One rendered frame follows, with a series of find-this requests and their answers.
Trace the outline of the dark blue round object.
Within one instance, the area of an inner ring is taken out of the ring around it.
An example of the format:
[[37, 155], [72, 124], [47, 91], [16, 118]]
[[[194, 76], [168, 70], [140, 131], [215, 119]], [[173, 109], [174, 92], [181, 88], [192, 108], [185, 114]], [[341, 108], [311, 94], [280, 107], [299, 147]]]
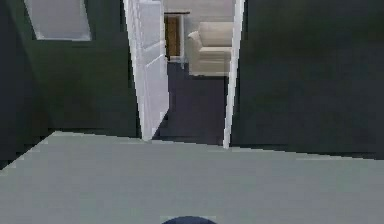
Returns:
[[171, 218], [161, 224], [217, 224], [216, 222], [199, 216], [179, 216]]

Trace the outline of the cream sofa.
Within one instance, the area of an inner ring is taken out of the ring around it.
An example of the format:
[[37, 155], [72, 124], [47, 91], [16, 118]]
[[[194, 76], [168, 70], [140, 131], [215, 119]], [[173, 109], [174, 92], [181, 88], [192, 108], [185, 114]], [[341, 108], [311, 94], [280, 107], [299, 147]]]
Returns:
[[188, 34], [186, 56], [192, 76], [225, 77], [230, 71], [232, 22], [200, 22]]

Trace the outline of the white room door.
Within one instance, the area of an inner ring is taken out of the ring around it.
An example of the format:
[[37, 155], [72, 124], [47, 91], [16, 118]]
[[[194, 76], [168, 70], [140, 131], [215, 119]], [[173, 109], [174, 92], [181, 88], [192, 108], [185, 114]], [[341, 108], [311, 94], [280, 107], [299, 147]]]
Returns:
[[141, 137], [150, 141], [169, 109], [161, 0], [123, 0]]

